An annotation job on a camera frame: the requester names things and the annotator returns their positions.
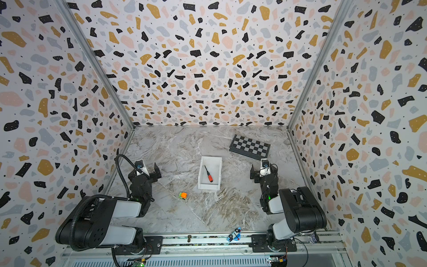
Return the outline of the red handled screwdriver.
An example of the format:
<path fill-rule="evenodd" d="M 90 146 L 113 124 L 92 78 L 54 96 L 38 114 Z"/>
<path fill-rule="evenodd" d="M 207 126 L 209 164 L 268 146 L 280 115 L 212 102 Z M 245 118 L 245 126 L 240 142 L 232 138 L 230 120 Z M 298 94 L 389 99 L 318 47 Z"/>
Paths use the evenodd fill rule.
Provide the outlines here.
<path fill-rule="evenodd" d="M 207 173 L 207 176 L 208 176 L 208 179 L 209 179 L 209 182 L 211 182 L 211 183 L 213 183 L 214 181 L 214 179 L 213 179 L 213 177 L 212 177 L 212 175 L 210 174 L 210 172 L 209 172 L 209 170 L 207 169 L 207 167 L 206 166 L 204 166 L 205 167 L 205 170 L 206 170 L 206 173 Z"/>

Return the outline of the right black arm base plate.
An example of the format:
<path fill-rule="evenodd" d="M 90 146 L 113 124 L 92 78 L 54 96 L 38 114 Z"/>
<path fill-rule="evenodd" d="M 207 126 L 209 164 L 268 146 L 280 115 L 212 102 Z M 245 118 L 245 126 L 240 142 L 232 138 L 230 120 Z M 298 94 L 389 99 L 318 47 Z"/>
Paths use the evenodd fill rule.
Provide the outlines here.
<path fill-rule="evenodd" d="M 285 253 L 297 251 L 294 240 L 278 240 L 269 233 L 252 235 L 249 247 L 254 253 Z"/>

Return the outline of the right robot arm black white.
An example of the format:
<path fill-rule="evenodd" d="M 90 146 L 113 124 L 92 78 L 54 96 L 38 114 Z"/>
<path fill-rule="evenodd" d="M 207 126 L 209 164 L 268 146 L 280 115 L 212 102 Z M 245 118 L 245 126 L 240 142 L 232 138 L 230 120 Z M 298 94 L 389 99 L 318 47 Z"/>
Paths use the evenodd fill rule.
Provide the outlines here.
<path fill-rule="evenodd" d="M 260 185 L 262 210 L 268 215 L 284 215 L 281 221 L 271 224 L 266 233 L 251 236 L 253 252 L 296 251 L 294 238 L 297 235 L 326 227 L 325 212 L 308 187 L 279 189 L 277 165 L 262 159 L 260 170 L 251 168 L 250 179 Z"/>

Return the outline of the aluminium mounting rail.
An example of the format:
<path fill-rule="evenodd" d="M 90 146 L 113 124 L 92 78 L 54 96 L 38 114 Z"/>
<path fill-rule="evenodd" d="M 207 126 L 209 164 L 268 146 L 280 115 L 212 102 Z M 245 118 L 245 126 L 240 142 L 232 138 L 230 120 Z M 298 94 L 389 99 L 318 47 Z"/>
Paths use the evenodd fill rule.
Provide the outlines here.
<path fill-rule="evenodd" d="M 243 231 L 239 241 L 228 242 L 228 232 L 147 233 L 162 236 L 159 255 L 116 255 L 111 249 L 75 252 L 67 248 L 60 267 L 350 267 L 351 261 L 336 231 L 319 230 L 294 238 L 296 252 L 254 253 L 251 236 L 260 231 Z"/>

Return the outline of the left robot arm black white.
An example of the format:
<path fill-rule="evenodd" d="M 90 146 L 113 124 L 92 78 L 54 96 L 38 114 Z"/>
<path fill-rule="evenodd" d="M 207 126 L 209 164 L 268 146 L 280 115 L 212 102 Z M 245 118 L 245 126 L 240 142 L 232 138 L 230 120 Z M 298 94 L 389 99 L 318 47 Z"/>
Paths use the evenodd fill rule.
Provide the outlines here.
<path fill-rule="evenodd" d="M 117 248 L 131 254 L 147 249 L 142 228 L 116 226 L 114 219 L 142 218 L 154 201 L 152 184 L 162 177 L 157 165 L 149 172 L 142 161 L 135 162 L 128 175 L 130 197 L 94 195 L 84 197 L 56 232 L 55 240 L 74 251 Z"/>

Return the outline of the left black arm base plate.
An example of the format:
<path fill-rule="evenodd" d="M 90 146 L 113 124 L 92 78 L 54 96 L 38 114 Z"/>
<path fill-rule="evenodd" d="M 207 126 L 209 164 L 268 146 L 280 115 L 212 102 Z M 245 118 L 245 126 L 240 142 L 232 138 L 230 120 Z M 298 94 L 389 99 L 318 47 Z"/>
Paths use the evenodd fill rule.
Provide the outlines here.
<path fill-rule="evenodd" d="M 163 243 L 162 236 L 137 236 L 129 245 L 115 248 L 116 255 L 159 255 Z"/>

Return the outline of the white rectangular bin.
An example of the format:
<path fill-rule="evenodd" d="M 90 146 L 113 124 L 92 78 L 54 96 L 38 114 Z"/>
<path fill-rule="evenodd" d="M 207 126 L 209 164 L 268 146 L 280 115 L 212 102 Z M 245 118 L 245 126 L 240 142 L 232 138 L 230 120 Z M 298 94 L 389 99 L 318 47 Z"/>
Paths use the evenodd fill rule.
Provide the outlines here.
<path fill-rule="evenodd" d="M 200 162 L 198 189 L 219 191 L 221 186 L 222 158 L 203 156 Z"/>

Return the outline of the black white chessboard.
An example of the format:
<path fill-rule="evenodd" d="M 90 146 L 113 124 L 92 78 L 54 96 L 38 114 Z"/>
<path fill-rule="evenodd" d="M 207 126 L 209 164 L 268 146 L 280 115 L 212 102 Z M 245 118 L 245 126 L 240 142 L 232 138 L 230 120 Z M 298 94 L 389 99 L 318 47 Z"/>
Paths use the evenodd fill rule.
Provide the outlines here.
<path fill-rule="evenodd" d="M 235 135 L 231 141 L 229 151 L 255 160 L 268 157 L 271 145 L 240 135 Z"/>

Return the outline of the colourful small cube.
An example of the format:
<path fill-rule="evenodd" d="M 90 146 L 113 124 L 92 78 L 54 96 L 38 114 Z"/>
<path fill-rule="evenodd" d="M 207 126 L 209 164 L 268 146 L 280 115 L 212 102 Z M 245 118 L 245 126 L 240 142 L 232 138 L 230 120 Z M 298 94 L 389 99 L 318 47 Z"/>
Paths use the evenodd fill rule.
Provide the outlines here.
<path fill-rule="evenodd" d="M 181 198 L 181 199 L 187 199 L 187 193 L 185 193 L 185 192 L 181 192 L 181 193 L 179 193 L 179 197 Z"/>

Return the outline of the blue small clip object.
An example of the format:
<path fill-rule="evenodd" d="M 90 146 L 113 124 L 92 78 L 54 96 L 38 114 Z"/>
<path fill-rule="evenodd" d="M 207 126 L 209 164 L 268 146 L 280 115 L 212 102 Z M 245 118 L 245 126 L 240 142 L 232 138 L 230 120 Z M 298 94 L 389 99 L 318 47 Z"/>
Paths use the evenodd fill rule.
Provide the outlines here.
<path fill-rule="evenodd" d="M 228 235 L 227 241 L 233 242 L 233 241 L 239 241 L 241 239 L 241 228 L 236 228 L 231 234 Z"/>

